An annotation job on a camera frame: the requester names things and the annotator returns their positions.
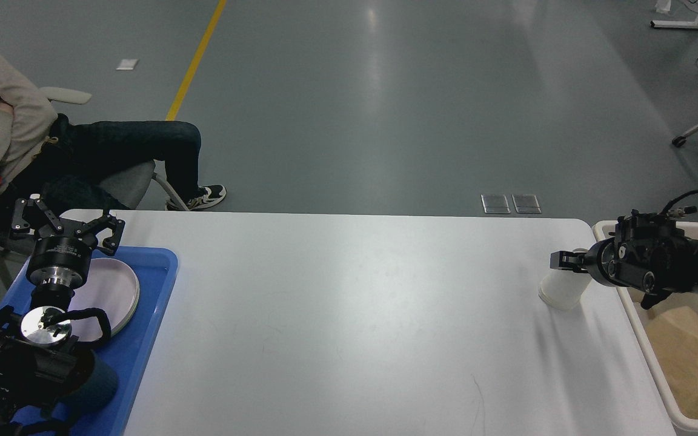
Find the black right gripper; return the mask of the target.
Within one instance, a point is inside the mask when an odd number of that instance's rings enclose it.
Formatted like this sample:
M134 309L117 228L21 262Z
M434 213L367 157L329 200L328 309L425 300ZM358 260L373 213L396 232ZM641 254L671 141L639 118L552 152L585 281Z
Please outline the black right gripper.
M601 285L619 286L609 274L608 265L615 259L614 240L598 241L587 250L555 251L550 254L550 268L558 271L573 271L590 274Z

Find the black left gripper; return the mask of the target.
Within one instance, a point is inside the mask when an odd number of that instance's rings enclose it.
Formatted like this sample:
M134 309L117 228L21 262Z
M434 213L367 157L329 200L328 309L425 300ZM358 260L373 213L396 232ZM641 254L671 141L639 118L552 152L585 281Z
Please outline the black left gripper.
M97 209L101 215L88 222L80 222L74 230L74 237L69 237L62 236L65 225L41 195L18 198L14 202L9 238L40 239L28 262L27 278L31 284L78 289L88 281L93 250L109 257L116 254L127 222L113 211L125 207L104 204L97 206Z

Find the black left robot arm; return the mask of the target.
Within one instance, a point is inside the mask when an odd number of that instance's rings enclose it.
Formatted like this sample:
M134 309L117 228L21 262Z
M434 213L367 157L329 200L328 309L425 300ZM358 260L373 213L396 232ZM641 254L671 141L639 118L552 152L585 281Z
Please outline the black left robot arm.
M109 210L89 222L59 218L38 195L18 199L9 237L32 238L28 311L0 309L0 435L69 435L84 414L104 408L119 378L95 349L113 334L105 310L70 309L88 281L91 255L116 254L125 223Z

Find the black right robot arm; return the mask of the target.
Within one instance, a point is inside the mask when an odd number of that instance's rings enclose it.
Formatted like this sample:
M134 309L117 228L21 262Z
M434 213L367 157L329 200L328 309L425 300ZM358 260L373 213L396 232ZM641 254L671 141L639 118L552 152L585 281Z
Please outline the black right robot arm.
M695 206L677 208L687 191L671 199L657 213L632 210L619 216L607 239L585 252L555 251L550 268L587 274L601 285L636 289L640 305L650 309L670 295L698 295L698 240L677 226L678 220L696 212Z

